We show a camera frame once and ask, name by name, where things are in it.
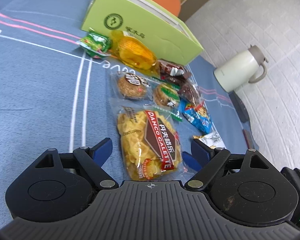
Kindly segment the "sesame cookie packet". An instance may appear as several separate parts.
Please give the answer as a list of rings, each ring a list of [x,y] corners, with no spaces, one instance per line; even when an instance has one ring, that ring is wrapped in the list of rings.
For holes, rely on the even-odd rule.
[[[117,99],[152,101],[153,85],[149,79],[128,72],[110,74],[113,96]]]

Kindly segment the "Danco Galette chips bag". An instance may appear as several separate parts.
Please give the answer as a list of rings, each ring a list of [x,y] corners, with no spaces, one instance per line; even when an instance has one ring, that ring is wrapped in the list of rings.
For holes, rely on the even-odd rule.
[[[181,167],[179,134],[170,113],[149,106],[122,106],[117,130],[123,161],[132,180],[154,180]]]

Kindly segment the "green label cookie packet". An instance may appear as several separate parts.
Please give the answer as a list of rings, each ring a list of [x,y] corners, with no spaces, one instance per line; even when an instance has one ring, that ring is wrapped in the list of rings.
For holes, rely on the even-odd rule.
[[[182,122],[180,97],[177,90],[164,82],[151,82],[153,108],[169,114],[172,119]]]

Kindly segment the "green pea snack packet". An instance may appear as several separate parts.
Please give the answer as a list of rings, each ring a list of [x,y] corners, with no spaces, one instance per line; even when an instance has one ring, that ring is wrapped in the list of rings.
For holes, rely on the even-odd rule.
[[[93,59],[103,59],[111,55],[112,41],[90,28],[86,36],[76,42]]]

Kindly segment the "blue patterned tablecloth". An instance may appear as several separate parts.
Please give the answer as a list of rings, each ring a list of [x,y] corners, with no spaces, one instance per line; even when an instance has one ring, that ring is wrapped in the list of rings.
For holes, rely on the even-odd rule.
[[[91,61],[76,41],[91,0],[0,0],[0,228],[10,184],[46,149],[72,152],[106,137],[103,169],[128,179],[109,98],[115,59]]]

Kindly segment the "silver gold snack packet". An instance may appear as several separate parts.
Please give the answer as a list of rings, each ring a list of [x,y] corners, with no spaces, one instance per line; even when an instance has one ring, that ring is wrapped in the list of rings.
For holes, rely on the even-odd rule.
[[[194,139],[200,140],[202,143],[210,147],[211,149],[214,148],[226,148],[221,136],[217,131],[213,131],[206,135],[201,136],[193,136]]]

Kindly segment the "white thermos jug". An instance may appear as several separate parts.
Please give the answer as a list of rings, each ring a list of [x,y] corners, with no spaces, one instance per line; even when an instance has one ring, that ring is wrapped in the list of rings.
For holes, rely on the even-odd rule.
[[[220,86],[230,93],[245,83],[258,83],[266,77],[268,59],[258,46],[250,46],[214,70]]]

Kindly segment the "dark red chocolate packet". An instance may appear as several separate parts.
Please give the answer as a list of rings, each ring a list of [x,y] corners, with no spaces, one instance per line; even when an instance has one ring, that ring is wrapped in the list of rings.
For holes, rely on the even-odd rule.
[[[160,68],[160,79],[179,87],[192,76],[183,65],[174,62],[159,59],[158,65]]]

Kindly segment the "orange jelly packet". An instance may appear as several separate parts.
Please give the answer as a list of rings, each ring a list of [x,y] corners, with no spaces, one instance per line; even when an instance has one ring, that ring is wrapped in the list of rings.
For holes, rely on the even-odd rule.
[[[110,39],[111,53],[125,65],[148,76],[159,76],[157,57],[140,40],[121,30],[112,30]]]

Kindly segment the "blue cookie packet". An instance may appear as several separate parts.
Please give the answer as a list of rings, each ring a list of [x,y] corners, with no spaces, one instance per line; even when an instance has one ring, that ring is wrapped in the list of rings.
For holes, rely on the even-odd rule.
[[[179,106],[183,116],[195,128],[204,134],[209,134],[211,132],[212,120],[207,108],[205,107],[204,101],[202,101],[198,106],[194,106],[181,99]]]

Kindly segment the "green cardboard snack box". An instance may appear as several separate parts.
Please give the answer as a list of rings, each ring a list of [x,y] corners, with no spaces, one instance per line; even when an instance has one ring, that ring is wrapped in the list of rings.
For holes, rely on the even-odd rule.
[[[109,36],[125,31],[156,57],[187,65],[203,51],[186,24],[152,0],[93,0],[81,29]]]

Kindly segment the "brown cookie packet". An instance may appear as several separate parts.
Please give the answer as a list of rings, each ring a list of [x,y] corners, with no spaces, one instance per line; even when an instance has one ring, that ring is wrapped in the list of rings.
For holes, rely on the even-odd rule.
[[[178,90],[179,96],[192,104],[193,106],[200,105],[204,98],[198,89],[198,86],[190,81],[186,81]]]

